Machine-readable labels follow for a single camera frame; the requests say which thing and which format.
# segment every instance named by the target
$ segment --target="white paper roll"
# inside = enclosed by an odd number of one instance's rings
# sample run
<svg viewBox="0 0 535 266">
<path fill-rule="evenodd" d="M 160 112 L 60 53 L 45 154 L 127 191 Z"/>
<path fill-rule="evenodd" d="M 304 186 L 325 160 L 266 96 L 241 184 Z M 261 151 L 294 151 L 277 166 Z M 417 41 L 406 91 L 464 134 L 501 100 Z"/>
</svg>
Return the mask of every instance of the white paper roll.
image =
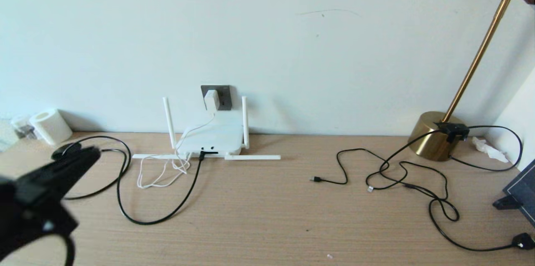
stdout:
<svg viewBox="0 0 535 266">
<path fill-rule="evenodd" d="M 56 146 L 72 135 L 72 130 L 57 109 L 48 109 L 34 115 L 30 118 L 30 124 L 51 146 Z"/>
</svg>

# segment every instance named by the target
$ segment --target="desk surface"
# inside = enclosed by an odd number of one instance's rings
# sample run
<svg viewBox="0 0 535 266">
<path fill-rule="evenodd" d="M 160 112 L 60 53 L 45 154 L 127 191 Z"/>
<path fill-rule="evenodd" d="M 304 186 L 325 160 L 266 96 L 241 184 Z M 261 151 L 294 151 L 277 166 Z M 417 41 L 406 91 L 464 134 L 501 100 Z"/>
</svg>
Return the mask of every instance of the desk surface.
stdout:
<svg viewBox="0 0 535 266">
<path fill-rule="evenodd" d="M 74 138 L 95 135 L 78 133 Z M 166 134 L 106 133 L 122 139 L 133 153 L 168 153 Z M 171 220 L 153 226 L 127 221 L 117 207 L 115 188 L 90 199 L 65 202 L 80 221 L 74 231 L 76 266 L 94 265 L 530 265 L 533 251 L 507 249 L 475 253 L 446 241 L 428 216 L 428 197 L 403 187 L 367 192 L 365 177 L 380 163 L 365 152 L 342 156 L 349 184 L 313 183 L 312 175 L 342 180 L 335 154 L 365 147 L 387 157 L 406 142 L 402 137 L 252 135 L 251 154 L 281 154 L 281 161 L 206 159 L 184 208 Z M 110 141 L 88 141 L 101 148 L 120 148 Z M 19 176 L 50 161 L 52 148 L 23 140 L 0 153 L 0 173 Z M 460 144 L 456 155 L 480 165 L 503 167 Z M 450 198 L 461 213 L 456 223 L 435 208 L 443 229 L 463 245 L 486 248 L 509 243 L 533 227 L 518 211 L 497 211 L 494 200 L 518 171 L 487 173 L 447 161 L 425 161 L 409 150 L 395 158 L 440 169 L 449 179 Z M 113 180 L 121 156 L 105 153 L 70 195 L 96 190 Z M 161 163 L 147 163 L 144 177 L 155 178 Z M 194 173 L 196 162 L 190 173 Z M 432 171 L 409 169 L 407 182 L 443 194 L 443 182 Z M 139 220 L 160 218 L 182 200 L 193 174 L 168 188 L 136 187 L 139 160 L 121 183 L 122 201 Z M 401 174 L 394 171 L 392 175 Z M 379 186 L 385 182 L 372 181 Z M 55 239 L 23 249 L 7 265 L 61 265 L 64 249 Z"/>
</svg>

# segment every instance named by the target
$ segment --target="gold lamp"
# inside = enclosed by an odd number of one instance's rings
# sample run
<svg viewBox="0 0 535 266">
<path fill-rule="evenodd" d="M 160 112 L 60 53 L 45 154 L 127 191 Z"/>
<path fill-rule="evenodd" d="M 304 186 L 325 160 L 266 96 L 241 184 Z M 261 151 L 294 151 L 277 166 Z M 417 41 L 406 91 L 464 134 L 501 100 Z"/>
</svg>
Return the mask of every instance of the gold lamp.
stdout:
<svg viewBox="0 0 535 266">
<path fill-rule="evenodd" d="M 418 122 L 416 123 L 413 132 L 409 137 L 409 142 L 415 138 L 418 138 L 420 135 L 439 130 L 437 125 L 439 123 L 462 123 L 462 121 L 453 116 L 453 111 L 455 110 L 455 107 L 457 107 L 459 100 L 461 100 L 463 92 L 466 90 L 466 87 L 468 86 L 470 79 L 472 79 L 479 62 L 483 58 L 483 54 L 485 54 L 485 51 L 491 42 L 492 36 L 494 35 L 494 32 L 496 31 L 503 14 L 507 10 L 510 1 L 511 0 L 501 0 L 500 5 L 498 5 L 489 30 L 487 31 L 485 38 L 483 38 L 483 42 L 481 43 L 481 46 L 479 47 L 479 50 L 472 61 L 472 65 L 468 69 L 468 73 L 466 73 L 459 90 L 457 90 L 457 93 L 455 94 L 455 97 L 453 97 L 453 101 L 451 101 L 447 112 L 443 113 L 438 111 L 429 111 L 423 113 L 418 119 Z M 525 1 L 529 5 L 535 5 L 535 0 Z M 461 136 L 455 137 L 453 141 L 447 140 L 447 138 L 448 135 L 445 133 L 432 133 L 411 144 L 410 148 L 417 155 L 420 155 L 426 159 L 430 159 L 432 161 L 446 161 L 449 159 L 450 152 L 453 151 L 461 139 Z"/>
</svg>

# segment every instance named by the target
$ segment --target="black power plug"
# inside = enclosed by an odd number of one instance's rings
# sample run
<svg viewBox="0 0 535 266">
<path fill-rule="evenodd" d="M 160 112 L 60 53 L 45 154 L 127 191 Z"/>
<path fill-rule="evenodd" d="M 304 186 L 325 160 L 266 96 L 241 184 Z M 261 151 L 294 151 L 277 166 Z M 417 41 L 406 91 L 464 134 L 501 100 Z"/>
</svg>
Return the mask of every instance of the black power plug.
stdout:
<svg viewBox="0 0 535 266">
<path fill-rule="evenodd" d="M 512 238 L 512 245 L 514 247 L 529 251 L 535 248 L 535 240 L 528 233 L 521 233 Z"/>
</svg>

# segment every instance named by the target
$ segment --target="tissue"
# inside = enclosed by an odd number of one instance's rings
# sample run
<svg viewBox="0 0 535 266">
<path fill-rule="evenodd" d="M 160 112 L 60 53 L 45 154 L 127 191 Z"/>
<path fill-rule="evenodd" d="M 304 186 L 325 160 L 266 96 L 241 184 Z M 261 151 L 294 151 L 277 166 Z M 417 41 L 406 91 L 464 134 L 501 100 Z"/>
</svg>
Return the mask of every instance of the tissue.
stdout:
<svg viewBox="0 0 535 266">
<path fill-rule="evenodd" d="M 508 163 L 509 161 L 507 160 L 507 158 L 505 157 L 505 155 L 503 155 L 502 152 L 496 150 L 495 148 L 489 146 L 486 144 L 486 140 L 480 140 L 479 138 L 472 138 L 472 143 L 476 146 L 476 149 L 478 151 L 481 151 L 483 153 L 487 153 L 487 155 L 490 157 L 490 158 L 494 158 L 494 159 L 497 159 L 503 163 Z"/>
</svg>

